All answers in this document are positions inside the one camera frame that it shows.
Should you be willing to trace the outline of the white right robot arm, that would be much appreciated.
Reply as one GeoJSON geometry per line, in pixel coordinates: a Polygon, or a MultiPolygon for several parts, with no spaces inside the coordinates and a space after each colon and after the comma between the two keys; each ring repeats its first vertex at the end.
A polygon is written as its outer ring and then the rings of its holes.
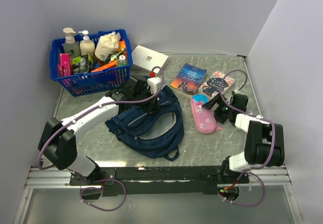
{"type": "Polygon", "coordinates": [[[202,105],[210,110],[215,104],[214,117],[217,122],[229,121],[246,133],[244,150],[228,156],[222,162],[220,176],[226,183],[233,182],[242,172],[264,167],[281,166],[285,161],[284,130],[280,124],[270,123],[261,116],[246,113],[248,97],[234,93],[229,101],[218,94],[202,105]]]}

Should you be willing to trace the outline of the pink pencil case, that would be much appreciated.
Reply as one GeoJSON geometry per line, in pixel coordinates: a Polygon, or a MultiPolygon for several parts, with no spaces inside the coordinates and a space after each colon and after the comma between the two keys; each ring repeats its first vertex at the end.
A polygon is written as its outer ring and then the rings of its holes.
{"type": "Polygon", "coordinates": [[[203,108],[205,103],[208,103],[208,98],[203,94],[192,96],[190,104],[195,125],[200,133],[209,134],[214,131],[222,131],[222,127],[217,125],[213,113],[203,108]]]}

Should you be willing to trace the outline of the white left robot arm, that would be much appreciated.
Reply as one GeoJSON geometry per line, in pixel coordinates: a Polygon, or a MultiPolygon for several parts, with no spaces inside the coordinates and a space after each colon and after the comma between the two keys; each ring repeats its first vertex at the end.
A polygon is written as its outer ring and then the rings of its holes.
{"type": "Polygon", "coordinates": [[[117,116],[124,106],[154,106],[163,83],[159,77],[134,75],[83,111],[60,121],[51,118],[45,124],[38,145],[37,167],[45,169],[40,163],[45,156],[57,169],[77,172],[87,184],[97,183],[100,167],[89,157],[78,153],[78,141],[92,128],[117,116]]]}

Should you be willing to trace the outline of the navy blue student backpack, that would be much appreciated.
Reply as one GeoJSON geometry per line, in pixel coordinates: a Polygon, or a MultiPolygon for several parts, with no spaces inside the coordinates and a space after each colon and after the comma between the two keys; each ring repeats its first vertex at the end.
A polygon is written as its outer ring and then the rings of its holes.
{"type": "Polygon", "coordinates": [[[182,109],[177,96],[164,84],[158,93],[158,107],[157,112],[149,114],[144,106],[124,106],[105,124],[119,141],[136,152],[174,161],[184,137],[182,109]]]}

